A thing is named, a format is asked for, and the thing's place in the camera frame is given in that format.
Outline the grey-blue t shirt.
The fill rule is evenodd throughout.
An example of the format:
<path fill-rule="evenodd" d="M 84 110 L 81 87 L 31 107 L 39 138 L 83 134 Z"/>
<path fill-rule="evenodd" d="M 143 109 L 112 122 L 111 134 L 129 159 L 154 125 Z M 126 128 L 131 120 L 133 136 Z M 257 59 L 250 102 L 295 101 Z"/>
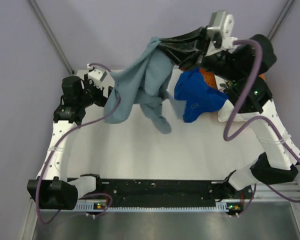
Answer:
<path fill-rule="evenodd" d="M 158 49 L 160 42 L 158 37 L 153 37 L 130 66 L 110 73 L 114 86 L 104 107 L 104 114 L 109 115 L 106 123 L 123 123 L 129 118 L 133 105 L 139 105 L 159 132 L 171 133 L 162 108 L 163 102 L 171 98 L 167 89 L 175 64 Z"/>

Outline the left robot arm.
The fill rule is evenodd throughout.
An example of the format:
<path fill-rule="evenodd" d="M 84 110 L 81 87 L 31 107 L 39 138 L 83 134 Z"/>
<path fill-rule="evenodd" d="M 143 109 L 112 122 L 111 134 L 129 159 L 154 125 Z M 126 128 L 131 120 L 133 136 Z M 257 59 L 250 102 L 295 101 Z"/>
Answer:
<path fill-rule="evenodd" d="M 105 74 L 69 76 L 62 80 L 62 96 L 53 113 L 53 130 L 45 161 L 36 179 L 28 181 L 27 190 L 40 210 L 73 210 L 78 199 L 88 194 L 99 198 L 104 191 L 97 182 L 97 174 L 84 174 L 69 181 L 68 162 L 76 135 L 83 127 L 86 108 L 91 105 L 104 107 L 102 82 Z"/>

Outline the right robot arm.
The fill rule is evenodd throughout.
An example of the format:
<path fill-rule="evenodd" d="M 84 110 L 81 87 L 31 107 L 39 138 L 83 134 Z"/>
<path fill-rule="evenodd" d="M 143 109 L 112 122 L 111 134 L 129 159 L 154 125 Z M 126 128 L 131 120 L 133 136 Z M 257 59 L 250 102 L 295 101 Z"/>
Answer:
<path fill-rule="evenodd" d="M 251 164 L 232 171 L 222 182 L 223 192 L 235 198 L 243 188 L 263 183 L 268 187 L 289 183 L 300 166 L 300 149 L 291 140 L 276 110 L 273 94 L 262 74 L 276 62 L 271 41 L 262 34 L 246 40 L 209 34 L 206 27 L 172 38 L 161 38 L 159 49 L 182 71 L 176 100 L 185 102 L 182 118 L 195 121 L 216 112 L 225 123 L 223 138 L 231 141 L 233 121 L 250 127 L 264 151 Z"/>

